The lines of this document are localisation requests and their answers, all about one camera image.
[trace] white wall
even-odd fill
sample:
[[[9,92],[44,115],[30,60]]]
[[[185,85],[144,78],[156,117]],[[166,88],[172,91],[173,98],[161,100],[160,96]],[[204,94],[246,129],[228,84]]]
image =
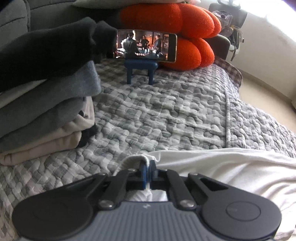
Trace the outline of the white wall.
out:
[[[209,8],[214,0],[201,0]],[[248,13],[242,27],[245,42],[230,62],[235,67],[259,78],[290,99],[296,96],[296,42],[267,20]]]

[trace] blue phone stand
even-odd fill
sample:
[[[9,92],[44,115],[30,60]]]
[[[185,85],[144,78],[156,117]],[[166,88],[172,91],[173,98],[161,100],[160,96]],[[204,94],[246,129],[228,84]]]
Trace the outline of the blue phone stand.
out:
[[[153,85],[154,71],[158,68],[158,63],[152,60],[142,59],[125,59],[124,67],[127,69],[127,84],[131,84],[131,76],[133,75],[133,69],[147,69],[149,76],[149,85]]]

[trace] window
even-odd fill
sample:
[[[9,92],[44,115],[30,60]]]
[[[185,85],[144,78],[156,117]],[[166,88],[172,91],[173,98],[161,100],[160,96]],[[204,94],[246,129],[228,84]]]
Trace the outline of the window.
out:
[[[296,12],[282,0],[226,0],[279,28],[283,33],[296,41]]]

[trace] person on screen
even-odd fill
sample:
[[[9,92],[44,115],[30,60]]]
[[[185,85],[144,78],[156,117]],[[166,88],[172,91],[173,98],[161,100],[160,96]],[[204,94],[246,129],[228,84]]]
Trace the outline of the person on screen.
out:
[[[156,54],[158,55],[160,52],[161,52],[161,38],[160,38],[160,35],[157,34],[155,36],[155,42],[153,44],[154,48],[156,49]]]
[[[124,39],[124,40],[121,41],[121,47],[122,47],[122,48],[123,48],[123,44],[124,44],[124,42],[125,42],[127,39],[128,39],[128,37],[127,37],[126,39]]]
[[[143,50],[148,49],[149,41],[146,39],[145,35],[143,35],[143,37],[140,39],[140,43]]]
[[[136,57],[136,53],[140,53],[137,47],[136,41],[133,39],[133,33],[128,34],[128,38],[123,43],[123,48],[125,51],[125,58],[134,58]]]

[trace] black sweater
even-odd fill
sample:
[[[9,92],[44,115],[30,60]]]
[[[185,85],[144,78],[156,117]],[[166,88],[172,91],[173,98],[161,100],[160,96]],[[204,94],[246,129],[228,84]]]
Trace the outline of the black sweater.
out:
[[[0,92],[18,85],[73,74],[94,54],[115,46],[117,30],[91,18],[26,33],[0,50]]]

